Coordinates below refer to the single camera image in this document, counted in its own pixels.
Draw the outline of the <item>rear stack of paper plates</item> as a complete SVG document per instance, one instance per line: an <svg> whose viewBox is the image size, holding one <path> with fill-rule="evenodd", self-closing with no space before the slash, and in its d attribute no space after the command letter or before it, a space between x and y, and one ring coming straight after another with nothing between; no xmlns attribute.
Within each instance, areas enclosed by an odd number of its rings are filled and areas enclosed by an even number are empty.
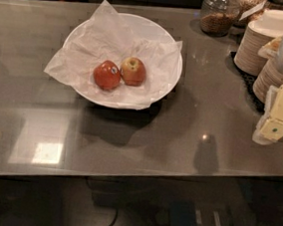
<svg viewBox="0 0 283 226"><path fill-rule="evenodd" d="M251 76L258 76L267 62L266 58L259 56L258 51L278 36L281 36L279 31L262 28L259 20L248 23L233 60L237 68Z"/></svg>

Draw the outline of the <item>front stack of paper plates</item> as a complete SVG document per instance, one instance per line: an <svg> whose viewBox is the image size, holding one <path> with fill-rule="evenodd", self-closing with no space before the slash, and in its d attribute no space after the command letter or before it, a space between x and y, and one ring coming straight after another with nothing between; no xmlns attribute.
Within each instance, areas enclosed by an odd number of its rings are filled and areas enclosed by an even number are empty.
<svg viewBox="0 0 283 226"><path fill-rule="evenodd" d="M279 88L283 84L283 75L278 72L275 63L275 59L268 60L253 83L254 95L262 103L266 101L266 94L271 86Z"/></svg>

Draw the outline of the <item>stack of paper plates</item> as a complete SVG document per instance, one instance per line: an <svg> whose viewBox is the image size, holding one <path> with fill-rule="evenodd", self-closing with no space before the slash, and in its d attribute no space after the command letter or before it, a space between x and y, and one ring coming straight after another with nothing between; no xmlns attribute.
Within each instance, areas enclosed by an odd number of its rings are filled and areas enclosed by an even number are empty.
<svg viewBox="0 0 283 226"><path fill-rule="evenodd" d="M233 60L237 68L251 76L258 76L267 62L266 58L259 56L258 51L278 36L281 36L279 31L262 28L259 20L248 23Z"/></svg>
<svg viewBox="0 0 283 226"><path fill-rule="evenodd" d="M254 95L262 103L266 101L266 94L271 86L279 88L283 84L283 75L278 72L275 63L275 59L268 60L253 83Z"/></svg>

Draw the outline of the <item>glass jar with grains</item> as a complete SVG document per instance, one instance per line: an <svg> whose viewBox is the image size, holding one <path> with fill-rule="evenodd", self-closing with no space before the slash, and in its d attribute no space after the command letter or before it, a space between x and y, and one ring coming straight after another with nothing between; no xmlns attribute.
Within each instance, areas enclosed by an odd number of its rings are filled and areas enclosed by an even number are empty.
<svg viewBox="0 0 283 226"><path fill-rule="evenodd" d="M238 0L203 0L200 30L209 36L225 36L239 15Z"/></svg>

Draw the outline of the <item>yellow-red apple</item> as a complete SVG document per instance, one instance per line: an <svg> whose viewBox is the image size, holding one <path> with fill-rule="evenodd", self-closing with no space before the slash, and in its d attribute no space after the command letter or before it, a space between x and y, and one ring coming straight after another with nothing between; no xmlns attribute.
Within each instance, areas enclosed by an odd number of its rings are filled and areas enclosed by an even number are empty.
<svg viewBox="0 0 283 226"><path fill-rule="evenodd" d="M126 85L138 87L146 77L146 70L143 61L138 58L128 57L120 65L123 81Z"/></svg>

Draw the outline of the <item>white paper bowl stack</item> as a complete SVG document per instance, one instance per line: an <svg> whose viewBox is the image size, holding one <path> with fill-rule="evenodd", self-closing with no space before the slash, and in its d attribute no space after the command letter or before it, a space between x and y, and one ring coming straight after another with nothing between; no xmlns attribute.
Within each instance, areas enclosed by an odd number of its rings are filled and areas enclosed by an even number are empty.
<svg viewBox="0 0 283 226"><path fill-rule="evenodd" d="M253 28L270 37L283 36L283 11L265 10L262 16L254 21Z"/></svg>

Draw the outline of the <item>red apple with sticker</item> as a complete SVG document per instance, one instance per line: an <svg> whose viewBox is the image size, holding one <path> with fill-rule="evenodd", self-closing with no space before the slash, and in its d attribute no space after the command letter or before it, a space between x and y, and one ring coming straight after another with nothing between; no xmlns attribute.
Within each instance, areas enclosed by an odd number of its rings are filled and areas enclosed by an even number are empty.
<svg viewBox="0 0 283 226"><path fill-rule="evenodd" d="M120 84L121 72L115 63L106 60L95 67L93 78L102 90L113 90Z"/></svg>

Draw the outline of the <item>dark box under table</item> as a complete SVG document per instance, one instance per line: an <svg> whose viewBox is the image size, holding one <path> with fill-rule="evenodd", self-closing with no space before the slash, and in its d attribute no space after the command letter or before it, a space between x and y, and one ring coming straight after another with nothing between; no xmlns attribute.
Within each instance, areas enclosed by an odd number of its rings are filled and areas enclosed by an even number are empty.
<svg viewBox="0 0 283 226"><path fill-rule="evenodd" d="M220 204L178 200L168 214L170 226L234 226L230 209Z"/></svg>

